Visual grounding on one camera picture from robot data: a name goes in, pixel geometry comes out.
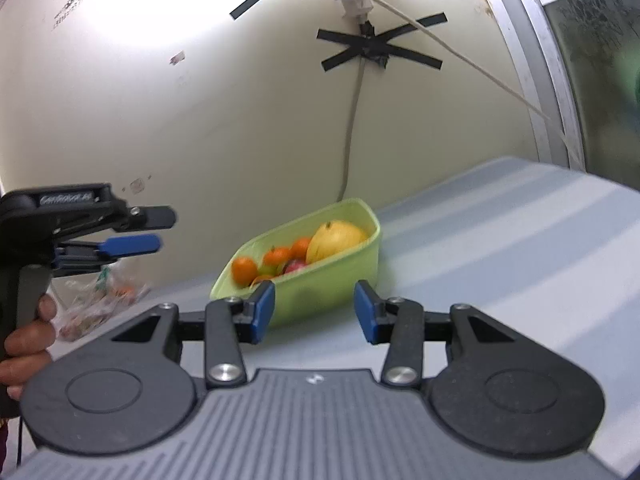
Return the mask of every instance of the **cable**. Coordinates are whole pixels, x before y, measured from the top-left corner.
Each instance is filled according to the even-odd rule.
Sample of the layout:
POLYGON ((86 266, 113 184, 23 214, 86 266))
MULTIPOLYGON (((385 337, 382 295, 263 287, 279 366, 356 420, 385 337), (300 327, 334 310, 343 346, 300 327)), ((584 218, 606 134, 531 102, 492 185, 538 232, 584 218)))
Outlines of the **cable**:
POLYGON ((344 137, 344 159, 342 166, 342 185, 340 186, 340 193, 338 193, 338 200, 336 202, 342 202, 344 194, 347 191, 347 184, 349 183, 349 164, 351 160, 351 139, 353 138, 353 125, 356 121, 356 113, 358 111, 358 101, 360 100, 360 91, 362 90, 362 79, 364 78, 364 69, 367 60, 364 57, 360 58, 360 66, 358 67, 358 78, 356 79, 356 86, 353 92, 353 98, 351 99, 351 109, 349 111, 349 122, 347 123, 347 133, 344 137))
POLYGON ((15 457, 15 466, 20 467, 22 463, 22 427, 24 423, 22 421, 22 417, 20 417, 20 421, 18 422, 18 452, 15 457))
POLYGON ((512 90, 508 85, 506 85, 505 83, 500 81, 496 76, 492 75, 489 71, 485 70, 484 68, 482 68, 481 66, 479 66, 478 64, 473 62, 467 56, 465 56, 464 54, 461 54, 460 52, 455 50, 453 47, 449 46, 445 41, 441 40, 439 37, 437 37, 435 34, 433 34, 430 30, 428 30, 421 23, 419 23, 418 21, 414 20, 411 16, 405 14, 404 12, 402 12, 399 9, 396 9, 394 6, 392 6, 391 4, 387 3, 385 0, 372 0, 372 1, 376 2, 377 4, 379 4, 380 7, 383 7, 386 10, 388 10, 389 12, 392 12, 396 16, 399 16, 400 18, 404 19, 407 23, 410 23, 411 25, 413 25, 415 28, 417 28, 421 32, 425 33, 433 41, 435 41, 442 48, 444 48, 447 52, 449 52, 453 56, 457 57, 459 60, 465 62, 466 64, 471 66, 473 69, 477 70, 479 73, 484 75, 487 79, 489 79, 490 81, 492 81, 493 83, 498 85, 500 88, 502 88, 505 92, 507 92, 507 94, 509 94, 512 97, 516 98, 518 101, 523 103, 527 108, 529 108, 533 112, 537 113, 540 117, 542 117, 545 120, 547 126, 549 126, 551 128, 551 130, 560 137, 562 142, 564 142, 564 145, 566 147, 566 150, 567 150, 569 156, 576 162, 578 167, 580 167, 581 170, 585 171, 584 165, 582 164, 582 159, 576 153, 576 151, 573 149, 573 147, 570 145, 570 142, 566 138, 562 128, 560 126, 557 126, 556 122, 551 117, 549 117, 547 114, 545 114, 542 110, 540 110, 536 105, 530 103, 522 95, 520 95, 519 92, 516 92, 515 90, 512 90))

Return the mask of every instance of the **finger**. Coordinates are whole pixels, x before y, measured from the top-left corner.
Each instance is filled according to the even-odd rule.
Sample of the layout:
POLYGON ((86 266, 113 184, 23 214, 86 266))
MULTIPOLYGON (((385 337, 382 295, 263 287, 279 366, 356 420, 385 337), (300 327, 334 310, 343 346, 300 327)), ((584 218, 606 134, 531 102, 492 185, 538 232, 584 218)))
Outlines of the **finger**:
POLYGON ((49 294, 44 294, 38 302, 38 314, 43 321, 51 321, 56 317, 56 302, 49 294))
POLYGON ((51 355, 47 351, 2 361, 0 363, 0 383, 7 386, 24 384, 51 361, 51 355))
POLYGON ((13 400, 20 400, 20 396, 22 395, 23 386, 9 386, 6 389, 6 394, 13 400))
POLYGON ((4 340, 4 349, 14 357, 31 355, 48 348, 55 340, 53 325, 37 319, 11 332, 4 340))

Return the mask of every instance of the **table surface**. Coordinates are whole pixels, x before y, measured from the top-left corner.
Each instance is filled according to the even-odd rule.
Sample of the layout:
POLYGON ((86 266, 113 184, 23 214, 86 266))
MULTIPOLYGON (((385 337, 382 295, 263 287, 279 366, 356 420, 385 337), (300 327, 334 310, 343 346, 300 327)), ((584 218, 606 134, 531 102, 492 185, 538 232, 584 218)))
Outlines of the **table surface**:
MULTIPOLYGON (((517 158, 492 160, 378 212, 383 297, 428 310, 472 304, 579 364, 606 394, 591 452, 627 475, 640 456, 640 194, 594 176, 517 158)), ((60 356, 160 299, 201 310, 214 277, 156 290, 60 356)), ((425 343, 425 375, 446 366, 444 345, 425 343)), ((366 344, 353 310, 274 330, 244 351, 259 367, 371 368, 386 346, 366 344)), ((182 366, 201 376, 202 343, 182 366)))

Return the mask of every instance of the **plastic bag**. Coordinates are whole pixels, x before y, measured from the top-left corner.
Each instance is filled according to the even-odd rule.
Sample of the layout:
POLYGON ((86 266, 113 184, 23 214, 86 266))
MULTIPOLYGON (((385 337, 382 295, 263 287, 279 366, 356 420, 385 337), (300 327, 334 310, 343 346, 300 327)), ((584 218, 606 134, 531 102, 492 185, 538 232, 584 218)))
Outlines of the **plastic bag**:
POLYGON ((55 320, 58 338, 80 339, 148 293, 149 286, 135 279, 131 267, 130 260, 119 260, 104 266, 89 285, 74 280, 66 282, 76 298, 55 320))

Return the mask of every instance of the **ribbed gray surface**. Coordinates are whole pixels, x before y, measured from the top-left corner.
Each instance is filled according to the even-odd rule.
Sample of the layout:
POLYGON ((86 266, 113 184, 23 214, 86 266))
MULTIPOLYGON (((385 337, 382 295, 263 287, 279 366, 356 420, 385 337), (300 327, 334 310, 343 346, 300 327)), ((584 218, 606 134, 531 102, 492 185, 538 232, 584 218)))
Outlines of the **ribbed gray surface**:
POLYGON ((261 370, 164 442, 117 458, 43 450, 11 480, 614 480, 586 453, 511 462, 458 443, 368 370, 261 370))

